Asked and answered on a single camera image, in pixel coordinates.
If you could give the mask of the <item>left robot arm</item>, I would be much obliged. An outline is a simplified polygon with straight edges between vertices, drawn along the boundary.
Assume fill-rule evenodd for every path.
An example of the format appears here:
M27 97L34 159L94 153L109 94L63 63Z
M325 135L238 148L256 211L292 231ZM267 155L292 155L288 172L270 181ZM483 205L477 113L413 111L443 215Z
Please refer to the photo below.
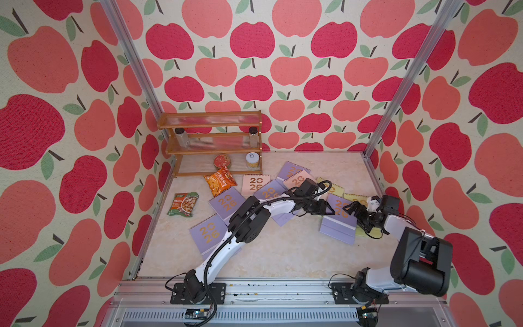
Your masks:
M269 200L258 200L250 196L230 219L225 236L218 247L203 264L185 274L183 286L185 298L198 304L211 296L214 282L229 259L243 246L254 241L273 215L331 215L335 210L321 197L333 186L331 181L315 182L305 179L299 187L293 187L283 195Z

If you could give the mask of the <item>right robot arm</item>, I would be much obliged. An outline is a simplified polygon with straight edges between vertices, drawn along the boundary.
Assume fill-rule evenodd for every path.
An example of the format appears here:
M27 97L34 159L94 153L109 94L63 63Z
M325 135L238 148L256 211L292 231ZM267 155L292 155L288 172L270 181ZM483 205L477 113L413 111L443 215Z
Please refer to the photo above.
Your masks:
M357 224L369 233L380 232L395 237L397 248L388 268L364 268L351 285L353 299L359 303L388 299L391 291L416 291L442 297L449 288L452 266L452 244L417 227L412 219L399 211L400 199L374 196L365 206L353 202L343 211L357 219Z

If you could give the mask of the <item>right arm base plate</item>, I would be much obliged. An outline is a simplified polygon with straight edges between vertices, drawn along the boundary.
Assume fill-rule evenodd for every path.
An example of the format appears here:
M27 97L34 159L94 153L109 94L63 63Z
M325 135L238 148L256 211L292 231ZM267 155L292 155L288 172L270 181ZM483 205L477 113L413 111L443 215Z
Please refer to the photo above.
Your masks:
M387 305L388 295L369 287L355 286L354 283L332 283L330 285L337 305Z

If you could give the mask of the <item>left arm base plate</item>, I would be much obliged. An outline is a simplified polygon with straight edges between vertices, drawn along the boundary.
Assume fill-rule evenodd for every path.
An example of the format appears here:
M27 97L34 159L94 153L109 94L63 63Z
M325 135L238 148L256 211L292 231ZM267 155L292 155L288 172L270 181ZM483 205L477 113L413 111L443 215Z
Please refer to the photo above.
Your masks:
M201 285L195 294L192 294L185 283L175 283L174 291L170 298L171 305L210 305L212 304L212 297L218 305L223 305L226 295L225 283L212 283L209 286L210 292L207 292L205 287Z

